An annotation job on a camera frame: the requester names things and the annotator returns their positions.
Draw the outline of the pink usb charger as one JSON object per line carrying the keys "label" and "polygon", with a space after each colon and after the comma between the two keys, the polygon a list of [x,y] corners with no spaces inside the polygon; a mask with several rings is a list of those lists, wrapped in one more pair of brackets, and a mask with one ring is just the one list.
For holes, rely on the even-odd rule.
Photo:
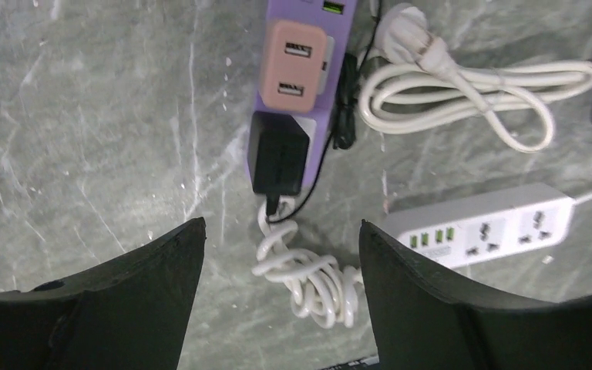
{"label": "pink usb charger", "polygon": [[312,111],[327,44],[327,34],[316,25],[289,19],[270,21],[258,86],[263,104],[279,111]]}

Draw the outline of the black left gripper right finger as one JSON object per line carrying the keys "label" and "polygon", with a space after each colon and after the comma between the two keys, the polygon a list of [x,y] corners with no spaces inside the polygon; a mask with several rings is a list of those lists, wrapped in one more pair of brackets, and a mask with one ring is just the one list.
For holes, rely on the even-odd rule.
{"label": "black left gripper right finger", "polygon": [[374,224],[359,257],[383,369],[592,369],[592,295],[552,303],[471,280]]}

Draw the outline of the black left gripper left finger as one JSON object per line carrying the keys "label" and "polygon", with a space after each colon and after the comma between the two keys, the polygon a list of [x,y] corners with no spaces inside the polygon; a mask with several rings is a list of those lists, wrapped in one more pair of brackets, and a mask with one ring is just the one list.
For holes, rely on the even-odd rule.
{"label": "black left gripper left finger", "polygon": [[175,369],[205,241],[194,218],[85,271],[0,293],[0,369]]}

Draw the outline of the black power adapter plug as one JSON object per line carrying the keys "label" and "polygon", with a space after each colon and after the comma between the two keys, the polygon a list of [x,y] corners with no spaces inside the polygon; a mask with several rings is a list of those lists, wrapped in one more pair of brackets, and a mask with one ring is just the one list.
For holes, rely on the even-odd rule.
{"label": "black power adapter plug", "polygon": [[247,165],[255,194],[301,192],[310,139],[293,116],[256,111],[251,117]]}

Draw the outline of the purple power strip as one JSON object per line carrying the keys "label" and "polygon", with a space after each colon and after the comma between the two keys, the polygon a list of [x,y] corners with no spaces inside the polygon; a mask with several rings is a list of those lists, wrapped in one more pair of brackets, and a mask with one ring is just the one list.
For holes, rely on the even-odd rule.
{"label": "purple power strip", "polygon": [[335,94],[356,6],[355,1],[269,1],[267,4],[266,29],[268,23],[274,19],[289,19],[316,25],[325,31],[328,38],[318,96],[312,111],[296,113],[269,109],[259,95],[259,80],[256,89],[253,113],[263,111],[291,115],[309,136],[310,144],[301,189],[315,184],[321,161],[328,148]]}

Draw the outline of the white power strip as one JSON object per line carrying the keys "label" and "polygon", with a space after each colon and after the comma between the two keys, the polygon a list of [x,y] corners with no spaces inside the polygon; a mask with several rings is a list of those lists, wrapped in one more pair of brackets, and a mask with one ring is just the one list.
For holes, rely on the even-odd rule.
{"label": "white power strip", "polygon": [[453,269],[561,243],[575,205],[559,190],[532,183],[394,212],[381,228]]}

